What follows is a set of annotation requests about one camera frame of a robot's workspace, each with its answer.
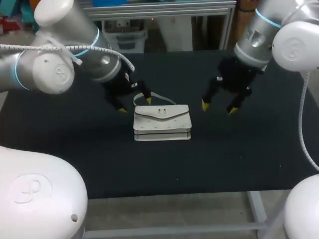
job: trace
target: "handbag handle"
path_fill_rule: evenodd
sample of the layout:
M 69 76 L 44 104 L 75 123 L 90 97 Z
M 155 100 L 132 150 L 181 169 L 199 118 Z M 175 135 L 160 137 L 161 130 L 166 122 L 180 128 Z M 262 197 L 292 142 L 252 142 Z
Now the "handbag handle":
M 158 94 L 156 94 L 156 93 L 154 93 L 154 92 L 151 92 L 151 96 L 154 96 L 154 97 L 156 97 L 156 98 L 159 98 L 159 99 L 164 100 L 164 101 L 167 101 L 167 102 L 170 102 L 170 103 L 172 103 L 173 105 L 177 105 L 177 104 L 176 104 L 174 101 L 172 101 L 171 99 L 166 98 L 166 97 L 164 97 L 164 96 L 160 96 L 160 95 L 158 95 Z M 134 98 L 133 98 L 133 105 L 139 106 L 138 104 L 135 103 L 135 101 L 136 101 L 138 98 L 140 98 L 140 97 L 143 97 L 143 93 L 139 93 L 139 94 L 137 94 L 136 96 L 134 96 Z

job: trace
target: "black table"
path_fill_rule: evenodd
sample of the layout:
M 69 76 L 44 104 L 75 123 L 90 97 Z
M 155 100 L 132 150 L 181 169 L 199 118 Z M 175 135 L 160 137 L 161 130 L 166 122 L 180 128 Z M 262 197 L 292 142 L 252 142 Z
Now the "black table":
M 83 73 L 59 96 L 9 92 L 0 113 L 0 145 L 63 158 L 83 176 L 89 199 L 160 194 L 291 189 L 316 171 L 298 138 L 303 81 L 272 62 L 233 115 L 220 92 L 207 112 L 201 97 L 225 52 L 131 55 L 136 78 L 188 104 L 189 141 L 135 142 L 133 107 L 118 113 Z M 132 96 L 125 97 L 127 105 Z M 304 136 L 319 162 L 319 110 L 307 94 Z

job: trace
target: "handbag flap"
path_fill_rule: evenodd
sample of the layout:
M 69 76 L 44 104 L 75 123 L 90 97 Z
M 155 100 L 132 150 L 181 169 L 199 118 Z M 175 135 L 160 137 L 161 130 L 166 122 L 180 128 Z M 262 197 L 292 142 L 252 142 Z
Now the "handbag flap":
M 168 119 L 189 112 L 188 105 L 137 106 L 135 113 L 157 119 Z

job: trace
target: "handbag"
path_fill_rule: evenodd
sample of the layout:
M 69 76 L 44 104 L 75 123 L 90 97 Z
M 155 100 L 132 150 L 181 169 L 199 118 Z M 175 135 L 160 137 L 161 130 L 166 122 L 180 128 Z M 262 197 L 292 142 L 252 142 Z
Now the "handbag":
M 191 120 L 188 105 L 177 105 L 174 101 L 154 92 L 151 95 L 168 101 L 172 105 L 138 106 L 134 97 L 134 139 L 136 141 L 164 141 L 190 139 Z

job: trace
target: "robot logo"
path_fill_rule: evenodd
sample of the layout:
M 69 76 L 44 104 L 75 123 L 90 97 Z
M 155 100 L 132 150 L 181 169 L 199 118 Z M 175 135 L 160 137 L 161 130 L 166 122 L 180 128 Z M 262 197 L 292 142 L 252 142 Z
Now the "robot logo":
M 58 84 L 65 84 L 70 78 L 70 70 L 64 64 L 59 64 L 55 67 L 55 80 Z
M 51 198 L 50 181 L 39 174 L 29 173 L 17 177 L 12 183 L 8 197 L 21 210 L 34 210 Z
M 299 61 L 303 58 L 305 44 L 297 38 L 289 39 L 285 42 L 282 53 L 288 61 Z

